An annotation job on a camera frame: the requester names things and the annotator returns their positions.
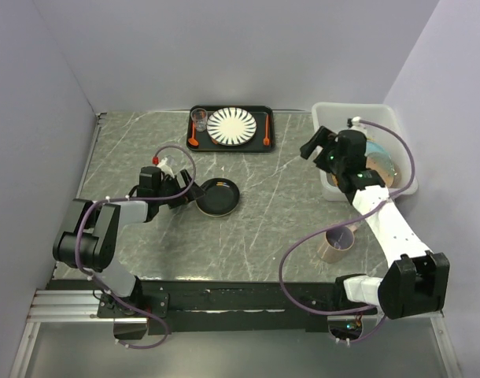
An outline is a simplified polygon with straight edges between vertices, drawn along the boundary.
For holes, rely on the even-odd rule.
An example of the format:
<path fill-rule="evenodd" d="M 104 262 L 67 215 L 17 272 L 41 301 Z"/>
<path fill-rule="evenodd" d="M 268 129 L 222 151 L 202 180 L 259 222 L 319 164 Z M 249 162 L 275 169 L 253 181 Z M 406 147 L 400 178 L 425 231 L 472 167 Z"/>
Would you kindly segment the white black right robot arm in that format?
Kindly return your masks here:
<path fill-rule="evenodd" d="M 360 303 L 378 306 L 391 320 L 443 308 L 450 264 L 413 232 L 380 174 L 367 167 L 367 137 L 353 128 L 338 133 L 320 127 L 300 148 L 307 159 L 315 149 L 318 169 L 332 174 L 350 205 L 365 218 L 389 266 L 383 278 L 341 277 L 332 295 L 334 308 L 351 313 Z"/>

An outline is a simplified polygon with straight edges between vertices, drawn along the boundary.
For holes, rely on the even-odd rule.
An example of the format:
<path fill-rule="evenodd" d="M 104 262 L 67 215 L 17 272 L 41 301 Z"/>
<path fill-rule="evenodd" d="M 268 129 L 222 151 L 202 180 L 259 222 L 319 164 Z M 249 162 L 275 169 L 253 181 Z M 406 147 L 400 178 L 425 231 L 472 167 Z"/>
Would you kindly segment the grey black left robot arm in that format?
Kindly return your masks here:
<path fill-rule="evenodd" d="M 129 224 L 150 222 L 161 206 L 173 209 L 205 195 L 187 170 L 180 175 L 183 186 L 168 169 L 146 166 L 138 184 L 123 199 L 73 199 L 54 241 L 54 259 L 113 293 L 116 307 L 125 315 L 139 314 L 145 305 L 142 284 L 115 257 L 117 236 Z"/>

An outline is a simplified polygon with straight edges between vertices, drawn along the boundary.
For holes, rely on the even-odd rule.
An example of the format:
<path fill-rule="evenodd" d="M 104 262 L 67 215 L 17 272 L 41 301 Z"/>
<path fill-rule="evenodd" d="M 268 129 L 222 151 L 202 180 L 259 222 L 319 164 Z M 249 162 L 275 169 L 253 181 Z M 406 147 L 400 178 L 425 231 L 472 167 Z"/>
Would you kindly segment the blue grey plate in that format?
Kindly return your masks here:
<path fill-rule="evenodd" d="M 391 159 L 391 155 L 387 150 L 385 150 L 382 146 L 379 144 L 368 140 L 366 143 L 366 151 L 365 151 L 365 156 L 369 157 L 370 155 L 373 155 L 374 157 L 379 157 L 383 156 L 384 158 L 389 158 Z"/>

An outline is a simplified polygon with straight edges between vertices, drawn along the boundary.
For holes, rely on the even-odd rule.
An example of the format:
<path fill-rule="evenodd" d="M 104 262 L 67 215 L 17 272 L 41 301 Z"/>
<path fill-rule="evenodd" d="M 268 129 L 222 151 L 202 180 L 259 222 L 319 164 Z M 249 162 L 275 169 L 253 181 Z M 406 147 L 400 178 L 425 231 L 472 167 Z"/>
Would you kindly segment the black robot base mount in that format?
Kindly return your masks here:
<path fill-rule="evenodd" d="M 360 303 L 336 299 L 332 283 L 286 283 L 301 304 L 319 311 L 353 309 L 355 315 L 373 315 L 376 309 L 358 310 Z M 327 318 L 295 306 L 278 282 L 142 281 L 142 309 L 166 321 L 177 332 L 232 332 L 304 329 L 327 332 Z M 98 317 L 134 321 L 136 312 L 102 294 Z"/>

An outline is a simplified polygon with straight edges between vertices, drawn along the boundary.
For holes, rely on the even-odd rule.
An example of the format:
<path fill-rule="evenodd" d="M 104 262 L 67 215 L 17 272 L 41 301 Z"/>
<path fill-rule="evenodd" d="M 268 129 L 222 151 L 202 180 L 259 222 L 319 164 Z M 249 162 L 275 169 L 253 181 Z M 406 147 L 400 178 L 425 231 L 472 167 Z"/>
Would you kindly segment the dark metallic bowl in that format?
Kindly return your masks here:
<path fill-rule="evenodd" d="M 388 155 L 380 152 L 373 152 L 367 156 L 366 166 L 375 170 L 388 188 L 396 187 L 401 180 L 399 168 Z"/>

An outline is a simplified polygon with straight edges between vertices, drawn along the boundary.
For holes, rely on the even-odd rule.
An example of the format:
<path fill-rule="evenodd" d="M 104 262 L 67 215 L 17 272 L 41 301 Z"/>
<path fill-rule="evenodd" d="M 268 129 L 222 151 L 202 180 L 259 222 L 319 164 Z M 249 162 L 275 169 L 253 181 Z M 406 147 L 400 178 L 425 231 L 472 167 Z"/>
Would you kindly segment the black glossy bowl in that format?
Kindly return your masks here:
<path fill-rule="evenodd" d="M 206 195 L 196 201 L 197 206 L 237 207 L 240 201 L 240 190 L 231 180 L 213 178 L 205 181 L 201 187 Z"/>

